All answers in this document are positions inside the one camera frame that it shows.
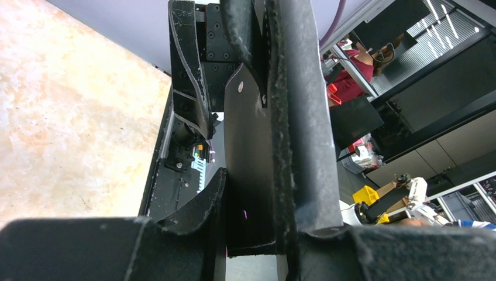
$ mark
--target blue striped fabric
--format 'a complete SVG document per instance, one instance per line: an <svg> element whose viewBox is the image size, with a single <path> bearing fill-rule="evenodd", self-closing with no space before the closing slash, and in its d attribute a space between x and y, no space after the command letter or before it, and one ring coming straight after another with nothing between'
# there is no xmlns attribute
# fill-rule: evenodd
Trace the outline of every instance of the blue striped fabric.
<svg viewBox="0 0 496 281"><path fill-rule="evenodd" d="M487 222L487 221L481 222L481 221L461 221L461 220L458 220L458 221L454 221L453 225L457 226L457 227L484 228L484 229L487 229L490 231L496 231L496 225L494 225L490 222Z"/></svg>

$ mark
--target black monitor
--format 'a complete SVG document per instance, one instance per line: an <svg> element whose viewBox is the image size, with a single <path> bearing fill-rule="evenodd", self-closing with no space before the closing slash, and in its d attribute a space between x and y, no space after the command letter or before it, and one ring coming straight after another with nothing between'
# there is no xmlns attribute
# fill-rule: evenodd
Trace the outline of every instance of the black monitor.
<svg viewBox="0 0 496 281"><path fill-rule="evenodd" d="M365 48L378 50L430 14L422 0L395 0L368 23L355 29Z"/></svg>

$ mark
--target person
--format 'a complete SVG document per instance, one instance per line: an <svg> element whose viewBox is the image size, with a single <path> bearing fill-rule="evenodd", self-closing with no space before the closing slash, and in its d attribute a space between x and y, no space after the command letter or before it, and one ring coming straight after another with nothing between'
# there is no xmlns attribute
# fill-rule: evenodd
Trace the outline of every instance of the person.
<svg viewBox="0 0 496 281"><path fill-rule="evenodd" d="M430 227L430 224L428 224L427 222L422 221L422 220L417 220L414 218L406 218L404 220L401 220L399 222L399 225L405 225L405 226L410 226L410 227ZM487 221L481 222L481 221L457 220L457 221L453 221L452 223L450 223L449 225L446 225L446 226L461 227L461 228L483 228L483 229L487 229L490 231L496 231L496 225L494 225L490 222L487 222Z"/></svg>
<svg viewBox="0 0 496 281"><path fill-rule="evenodd" d="M398 36L398 38L391 43L393 48L396 49L401 42L403 42L403 39L403 34ZM388 46L381 48L380 51L383 54L382 56L380 56L379 53L371 56L360 43L357 43L357 48L358 50L346 50L345 52L367 81L371 81L374 76L381 75L383 69L389 64L394 56L393 50ZM332 84L337 88L335 95L341 99L341 102L351 101L352 99L365 94L346 70L341 71Z"/></svg>

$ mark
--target cable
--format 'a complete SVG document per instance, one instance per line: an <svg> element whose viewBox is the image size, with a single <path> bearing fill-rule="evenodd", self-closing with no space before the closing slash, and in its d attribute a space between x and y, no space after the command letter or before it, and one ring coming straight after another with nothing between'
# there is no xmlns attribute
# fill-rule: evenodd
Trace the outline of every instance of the cable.
<svg viewBox="0 0 496 281"><path fill-rule="evenodd" d="M330 24L329 29L327 30L326 34L322 37L322 40L319 41L319 47L322 47L330 38L334 30L336 30L336 26L341 20L341 16L343 15L343 11L345 9L346 5L346 0L339 0L339 5L337 6L337 11L336 15L334 16L334 20Z"/></svg>
<svg viewBox="0 0 496 281"><path fill-rule="evenodd" d="M330 59L335 59L335 60L347 60L347 61L351 61L351 62L353 62L353 60L351 60L351 59L345 59L344 57L336 57L336 56L334 56L334 55L333 55L332 57L330 57L330 58L326 59L326 60L330 60Z"/></svg>
<svg viewBox="0 0 496 281"><path fill-rule="evenodd" d="M396 52L394 51L394 46L392 45L392 43L387 43L387 45L386 45L386 46L388 46L388 47L389 47L389 46L391 46L391 51L392 51L392 57L391 57L388 61L378 60L378 59L376 59L374 56L371 56L371 57L372 57L372 59L373 59L373 60L375 60L375 61L376 61L376 62L378 62L378 63L390 63L390 62L392 62L392 60L394 60L394 57L396 56ZM379 50L377 53L378 53L381 57L383 57L383 59L384 59L384 54L383 54L383 52L382 52L381 50Z"/></svg>

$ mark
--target dark hair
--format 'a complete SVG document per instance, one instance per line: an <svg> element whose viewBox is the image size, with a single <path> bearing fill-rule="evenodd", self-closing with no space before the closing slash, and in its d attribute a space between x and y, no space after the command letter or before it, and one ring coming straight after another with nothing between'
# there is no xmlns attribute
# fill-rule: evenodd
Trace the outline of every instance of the dark hair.
<svg viewBox="0 0 496 281"><path fill-rule="evenodd" d="M393 42L391 42L393 48L397 48L401 42L405 39L405 35L399 35ZM382 56L377 60L374 60L374 76L379 76L383 73L384 68L391 62L392 57L394 56L393 50L388 46L384 46L381 48L384 58Z"/></svg>

